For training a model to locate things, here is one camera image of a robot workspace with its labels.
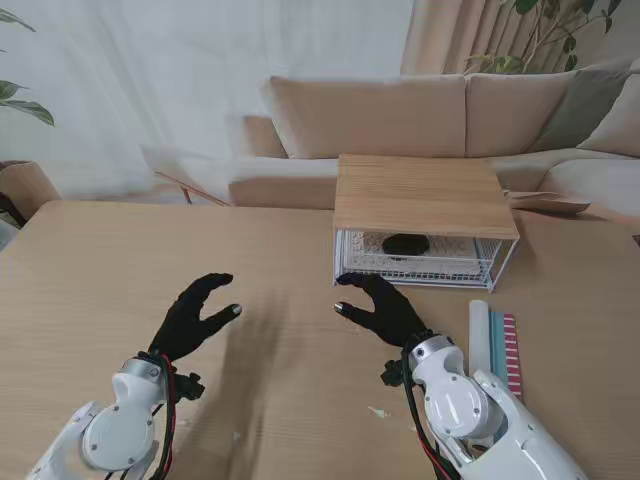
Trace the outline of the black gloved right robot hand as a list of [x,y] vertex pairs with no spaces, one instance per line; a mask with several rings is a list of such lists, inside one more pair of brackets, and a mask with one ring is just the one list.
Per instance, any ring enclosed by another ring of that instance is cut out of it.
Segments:
[[334,310],[375,333],[385,343],[400,348],[413,348],[435,335],[426,327],[409,300],[379,275],[345,273],[337,278],[337,283],[364,291],[372,300],[374,310],[362,310],[346,302],[336,303]]

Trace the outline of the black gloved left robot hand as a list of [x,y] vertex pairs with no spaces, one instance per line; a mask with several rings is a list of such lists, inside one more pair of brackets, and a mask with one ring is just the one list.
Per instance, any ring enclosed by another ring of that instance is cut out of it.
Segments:
[[229,273],[209,273],[193,281],[174,301],[148,351],[165,355],[170,362],[186,357],[242,313],[230,304],[205,319],[200,317],[209,295],[233,281]]

